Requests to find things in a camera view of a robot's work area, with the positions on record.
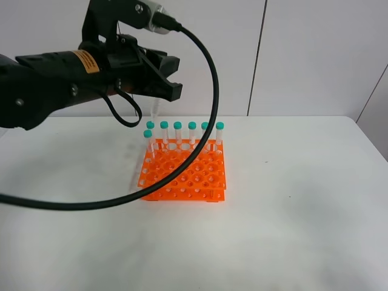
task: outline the white table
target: white table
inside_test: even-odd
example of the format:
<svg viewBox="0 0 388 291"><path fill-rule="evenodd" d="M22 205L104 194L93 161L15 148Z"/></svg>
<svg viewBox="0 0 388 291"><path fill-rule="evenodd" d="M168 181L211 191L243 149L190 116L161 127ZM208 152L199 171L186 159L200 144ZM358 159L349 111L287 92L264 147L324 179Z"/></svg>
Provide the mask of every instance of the white table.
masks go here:
<svg viewBox="0 0 388 291"><path fill-rule="evenodd" d="M182 121L206 118L166 118ZM0 206L0 290L388 288L388 163L345 117L225 117L226 201ZM144 122L49 118L0 139L0 192L129 192Z"/></svg>

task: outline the test tube cap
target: test tube cap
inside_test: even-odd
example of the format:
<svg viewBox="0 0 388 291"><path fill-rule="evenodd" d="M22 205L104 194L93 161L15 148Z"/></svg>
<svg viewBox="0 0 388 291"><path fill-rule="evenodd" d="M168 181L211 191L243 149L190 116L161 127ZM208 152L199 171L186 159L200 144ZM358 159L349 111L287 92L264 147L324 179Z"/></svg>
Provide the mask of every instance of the test tube cap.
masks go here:
<svg viewBox="0 0 388 291"><path fill-rule="evenodd" d="M155 123L153 123L152 121L148 121L146 126L148 129L153 129L155 127Z"/></svg>
<svg viewBox="0 0 388 291"><path fill-rule="evenodd" d="M177 121L177 122L174 122L174 129L181 129L182 128L182 124Z"/></svg>
<svg viewBox="0 0 388 291"><path fill-rule="evenodd" d="M161 129L167 129L169 127L169 123L167 121L160 122Z"/></svg>
<svg viewBox="0 0 388 291"><path fill-rule="evenodd" d="M196 123L195 122L189 122L189 129L196 129Z"/></svg>
<svg viewBox="0 0 388 291"><path fill-rule="evenodd" d="M217 122L216 123L216 129L218 129L218 130L224 129L224 123L223 122Z"/></svg>
<svg viewBox="0 0 388 291"><path fill-rule="evenodd" d="M208 125L209 125L208 122L202 122L201 128L202 128L202 129L207 129L207 126L208 126Z"/></svg>
<svg viewBox="0 0 388 291"><path fill-rule="evenodd" d="M144 134L145 138L150 138L152 136L152 131L147 129L147 130L144 131L143 134Z"/></svg>

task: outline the orange warning label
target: orange warning label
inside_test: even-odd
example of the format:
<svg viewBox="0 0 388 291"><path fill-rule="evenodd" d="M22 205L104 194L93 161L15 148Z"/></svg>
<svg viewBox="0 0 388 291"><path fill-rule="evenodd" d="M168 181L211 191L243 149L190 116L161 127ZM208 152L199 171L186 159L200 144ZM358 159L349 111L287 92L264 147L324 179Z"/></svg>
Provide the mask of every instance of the orange warning label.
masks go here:
<svg viewBox="0 0 388 291"><path fill-rule="evenodd" d="M85 50L75 50L73 53L81 60L88 74L99 72L98 65L90 53Z"/></svg>

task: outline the teal cap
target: teal cap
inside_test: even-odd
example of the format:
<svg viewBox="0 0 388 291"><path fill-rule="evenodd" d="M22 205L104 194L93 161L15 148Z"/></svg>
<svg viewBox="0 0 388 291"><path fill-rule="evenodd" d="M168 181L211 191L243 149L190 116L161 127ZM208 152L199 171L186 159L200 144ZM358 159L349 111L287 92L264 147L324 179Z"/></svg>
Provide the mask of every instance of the teal cap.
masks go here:
<svg viewBox="0 0 388 291"><path fill-rule="evenodd" d="M208 126L208 125L209 125L208 122L202 122L201 128L202 128L202 129L207 129L207 126Z"/></svg>
<svg viewBox="0 0 388 291"><path fill-rule="evenodd" d="M196 123L195 122L189 122L189 129L196 129Z"/></svg>
<svg viewBox="0 0 388 291"><path fill-rule="evenodd" d="M177 121L177 122L174 122L174 129L181 129L182 128L182 124Z"/></svg>
<svg viewBox="0 0 388 291"><path fill-rule="evenodd" d="M144 131L144 137L145 138L150 138L152 136L151 130L147 129Z"/></svg>
<svg viewBox="0 0 388 291"><path fill-rule="evenodd" d="M224 123L223 122L217 122L216 123L216 129L218 129L218 130L224 129Z"/></svg>
<svg viewBox="0 0 388 291"><path fill-rule="evenodd" d="M147 122L146 125L148 129L153 129L155 127L155 123L153 123L152 121Z"/></svg>
<svg viewBox="0 0 388 291"><path fill-rule="evenodd" d="M161 129L167 129L169 127L169 123L167 121L160 122Z"/></svg>

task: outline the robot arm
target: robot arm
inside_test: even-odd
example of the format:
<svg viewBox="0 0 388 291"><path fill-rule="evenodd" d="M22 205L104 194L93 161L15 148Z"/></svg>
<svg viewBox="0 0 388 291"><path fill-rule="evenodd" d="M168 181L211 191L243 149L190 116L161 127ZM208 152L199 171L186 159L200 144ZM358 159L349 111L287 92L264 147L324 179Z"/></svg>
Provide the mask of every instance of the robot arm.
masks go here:
<svg viewBox="0 0 388 291"><path fill-rule="evenodd" d="M179 59L116 34L118 21L167 33L152 24L155 12L166 13L153 2L90 0L78 50L17 56L16 61L0 55L0 127L30 130L55 110L117 93L179 99L182 85L167 80Z"/></svg>

